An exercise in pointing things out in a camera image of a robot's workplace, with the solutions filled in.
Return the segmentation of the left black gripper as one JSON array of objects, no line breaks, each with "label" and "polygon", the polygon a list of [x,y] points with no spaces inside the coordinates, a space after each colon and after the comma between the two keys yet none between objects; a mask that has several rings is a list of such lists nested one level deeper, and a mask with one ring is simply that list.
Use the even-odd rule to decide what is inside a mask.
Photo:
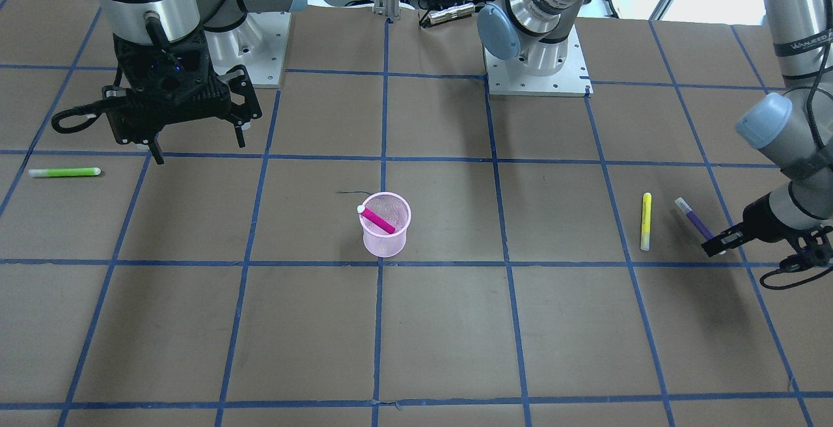
[{"label": "left black gripper", "polygon": [[748,204],[737,225],[700,244],[707,256],[725,254],[752,240],[765,243],[797,242],[830,234],[831,225],[797,204],[789,193],[768,193]]}]

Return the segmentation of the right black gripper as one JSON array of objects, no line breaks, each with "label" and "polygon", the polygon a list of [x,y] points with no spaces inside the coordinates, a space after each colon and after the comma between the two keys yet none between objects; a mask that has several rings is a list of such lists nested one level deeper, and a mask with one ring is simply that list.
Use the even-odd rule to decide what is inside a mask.
[{"label": "right black gripper", "polygon": [[118,67],[128,88],[102,89],[107,121],[118,143],[147,145],[155,163],[164,164],[156,139],[164,127],[218,118],[232,125],[238,148],[245,148],[252,120],[263,115],[247,69],[219,75],[205,33],[195,30],[163,51],[114,35]]}]

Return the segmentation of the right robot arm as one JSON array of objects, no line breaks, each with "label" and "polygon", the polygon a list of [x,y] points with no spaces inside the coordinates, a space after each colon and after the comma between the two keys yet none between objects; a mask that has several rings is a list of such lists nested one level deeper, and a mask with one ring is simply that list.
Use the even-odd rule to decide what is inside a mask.
[{"label": "right robot arm", "polygon": [[114,139],[148,149],[158,164],[163,128],[206,118],[228,122],[240,147],[262,118],[258,88],[282,83],[292,14],[308,0],[98,0],[127,86],[71,109],[81,130],[106,115]]}]

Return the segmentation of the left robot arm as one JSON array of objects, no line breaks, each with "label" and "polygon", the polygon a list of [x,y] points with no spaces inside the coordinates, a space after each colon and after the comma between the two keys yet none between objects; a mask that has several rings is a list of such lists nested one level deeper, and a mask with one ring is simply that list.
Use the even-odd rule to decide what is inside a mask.
[{"label": "left robot arm", "polygon": [[704,240],[676,207],[689,202],[714,234],[764,221],[719,264],[774,263],[777,219],[831,218],[831,164],[794,182],[782,169],[831,146],[831,65],[823,51],[772,52],[766,27],[538,18],[532,0],[497,0],[477,15],[487,107],[512,258],[704,263]]}]

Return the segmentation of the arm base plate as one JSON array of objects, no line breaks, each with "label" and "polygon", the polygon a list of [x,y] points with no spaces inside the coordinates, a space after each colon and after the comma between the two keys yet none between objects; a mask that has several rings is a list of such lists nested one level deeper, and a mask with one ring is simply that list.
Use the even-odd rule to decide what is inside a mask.
[{"label": "arm base plate", "polygon": [[242,65],[255,88],[279,89],[286,63],[292,14],[248,14],[235,29],[205,30],[212,66],[221,75]]},{"label": "arm base plate", "polygon": [[536,42],[516,59],[500,60],[486,49],[483,56],[492,95],[584,97],[594,92],[575,27],[566,40]]}]

